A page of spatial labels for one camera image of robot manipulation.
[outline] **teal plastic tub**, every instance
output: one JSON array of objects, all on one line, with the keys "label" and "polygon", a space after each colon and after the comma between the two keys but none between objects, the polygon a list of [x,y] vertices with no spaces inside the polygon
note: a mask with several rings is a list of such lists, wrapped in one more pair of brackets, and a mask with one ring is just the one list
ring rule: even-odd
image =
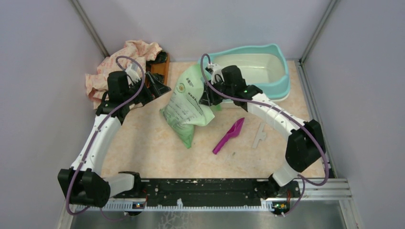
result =
[{"label": "teal plastic tub", "polygon": [[213,63],[222,67],[238,66],[246,83],[262,89],[271,100],[281,101],[288,97],[288,66],[278,45],[243,46],[209,55]]}]

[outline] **beige floor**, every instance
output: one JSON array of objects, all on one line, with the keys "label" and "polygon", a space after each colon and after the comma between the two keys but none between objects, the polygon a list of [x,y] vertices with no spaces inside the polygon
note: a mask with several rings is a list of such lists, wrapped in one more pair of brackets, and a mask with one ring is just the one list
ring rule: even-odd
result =
[{"label": "beige floor", "polygon": [[[169,67],[169,86],[194,62],[174,62]],[[308,110],[294,62],[288,62],[291,78],[289,97],[279,105],[293,115],[308,120]],[[287,143],[266,126],[265,141],[256,149],[252,143],[262,122],[243,109],[227,108],[215,113],[205,127],[196,127],[193,145],[186,149],[159,113],[171,96],[168,93],[145,107],[132,110],[117,132],[103,164],[102,176],[119,171],[136,171],[142,178],[257,178],[269,177],[284,160]],[[232,124],[245,117],[242,131],[214,155],[213,148]],[[320,160],[303,172],[307,177],[323,177]]]}]

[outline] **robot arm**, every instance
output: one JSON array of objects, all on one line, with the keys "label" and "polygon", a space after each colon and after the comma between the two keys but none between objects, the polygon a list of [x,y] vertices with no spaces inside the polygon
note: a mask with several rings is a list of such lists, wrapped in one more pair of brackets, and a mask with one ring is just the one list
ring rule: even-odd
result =
[{"label": "robot arm", "polygon": [[[130,76],[132,81],[136,82],[128,85],[127,77]],[[113,197],[121,192],[134,190],[140,192],[141,180],[138,173],[122,172],[118,175],[108,178],[101,178],[101,168],[104,158],[107,154],[111,141],[113,140],[118,129],[124,122],[125,116],[133,104],[145,105],[154,99],[160,97],[170,88],[154,80],[154,76],[150,73],[145,74],[149,80],[149,87],[143,86],[139,95],[133,101],[114,112],[102,125],[101,122],[107,117],[114,108],[122,104],[124,101],[131,98],[140,88],[140,78],[131,75],[130,72],[118,71],[110,73],[107,84],[109,91],[103,95],[102,103],[96,111],[96,118],[92,131],[80,152],[79,156],[72,163],[69,169],[61,169],[58,174],[58,181],[62,191],[67,196],[67,191],[70,182],[72,181],[75,171],[82,166],[74,180],[72,192],[69,201],[71,204],[103,207],[110,197]],[[88,151],[86,158],[83,158],[91,139],[95,136],[92,145]]]},{"label": "robot arm", "polygon": [[[213,75],[213,79],[210,83],[220,92],[236,98],[266,103],[271,107],[278,108],[278,110],[283,111],[289,116],[293,116],[267,98],[267,96],[256,86],[246,85],[238,67],[233,65],[221,68],[217,64],[212,64],[209,65],[208,71]],[[146,77],[149,79],[149,88],[144,86],[141,93],[134,99],[134,101],[117,110],[106,120],[103,126],[98,129],[99,124],[104,120],[108,113],[128,98],[131,98],[140,88],[139,82],[134,82],[132,86],[128,86],[127,74],[128,73],[124,71],[119,71],[113,72],[109,75],[107,79],[109,91],[103,96],[102,103],[97,109],[97,116],[95,118],[93,129],[83,150],[69,169],[61,169],[58,174],[59,184],[66,197],[73,174],[77,171],[79,164],[83,163],[73,183],[69,200],[71,204],[101,208],[108,202],[110,197],[128,190],[132,190],[133,193],[139,194],[140,198],[143,197],[141,195],[144,193],[140,190],[142,183],[138,173],[121,172],[118,175],[109,178],[101,178],[99,176],[109,145],[124,122],[125,116],[129,112],[129,106],[131,104],[139,103],[145,105],[170,90],[170,88],[153,80],[153,76],[147,73]],[[216,105],[221,103],[224,99],[225,98],[213,92],[210,87],[206,85],[200,103],[205,105]],[[295,123],[292,123],[289,119],[285,118],[285,116],[281,115],[281,112],[252,103],[238,101],[234,101],[234,103],[245,109],[247,112],[261,117],[287,140],[285,162],[281,168],[269,177],[268,182],[262,187],[259,187],[257,191],[262,198],[278,195],[283,192],[284,186],[297,177],[298,173],[304,171],[319,159],[320,154],[304,131],[302,131]],[[309,130],[324,149],[322,131],[319,123],[315,120],[305,122],[302,119],[294,119],[297,120],[300,125]],[[98,131],[98,134],[90,147],[89,153],[86,158],[83,158],[85,149],[88,147],[88,144],[91,142],[91,138],[96,131]]]},{"label": "robot arm", "polygon": [[[277,195],[278,193],[283,192],[283,186],[296,178],[300,172],[304,171],[320,158],[318,149],[307,134],[296,123],[293,123],[286,118],[286,115],[293,117],[292,114],[286,112],[283,108],[272,102],[265,94],[263,94],[262,90],[256,86],[246,85],[241,71],[237,66],[232,65],[221,68],[217,64],[209,63],[206,70],[212,75],[210,81],[211,85],[219,92],[231,97],[257,101],[270,106],[267,107],[254,103],[234,101],[235,105],[262,118],[268,125],[281,133],[287,141],[286,160],[282,167],[269,177],[268,186],[263,188],[263,190],[267,190],[266,192],[270,190],[271,193],[263,193],[262,196],[266,198],[269,195]],[[200,103],[205,105],[217,105],[224,99],[224,97],[221,97],[219,94],[212,91],[208,85],[205,85]],[[306,128],[315,137],[316,141],[324,151],[325,143],[320,124],[315,120],[305,122],[297,117],[294,117],[294,120]]]}]

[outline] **crumpled towel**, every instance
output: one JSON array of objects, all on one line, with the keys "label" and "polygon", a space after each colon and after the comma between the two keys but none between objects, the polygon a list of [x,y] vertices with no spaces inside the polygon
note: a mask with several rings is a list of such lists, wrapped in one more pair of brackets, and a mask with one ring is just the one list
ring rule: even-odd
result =
[{"label": "crumpled towel", "polygon": [[[108,90],[108,74],[114,71],[121,71],[115,63],[117,56],[124,55],[135,59],[142,66],[143,70],[146,71],[146,61],[154,61],[160,51],[162,51],[162,48],[156,42],[148,44],[144,41],[126,41],[123,49],[110,57],[106,57],[97,67],[97,75],[86,74],[86,93],[89,99],[93,101],[93,108],[97,109],[101,104],[104,92]],[[122,67],[126,68],[131,61],[121,58],[119,59],[119,63]]]}]

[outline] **green plastic bag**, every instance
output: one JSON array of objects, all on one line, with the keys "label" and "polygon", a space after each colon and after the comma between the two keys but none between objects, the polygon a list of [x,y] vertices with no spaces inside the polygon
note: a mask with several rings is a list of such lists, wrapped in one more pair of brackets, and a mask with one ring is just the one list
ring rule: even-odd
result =
[{"label": "green plastic bag", "polygon": [[192,146],[194,125],[206,126],[215,117],[209,106],[198,104],[204,92],[202,76],[200,65],[189,67],[177,80],[169,104],[160,110],[187,148]]}]

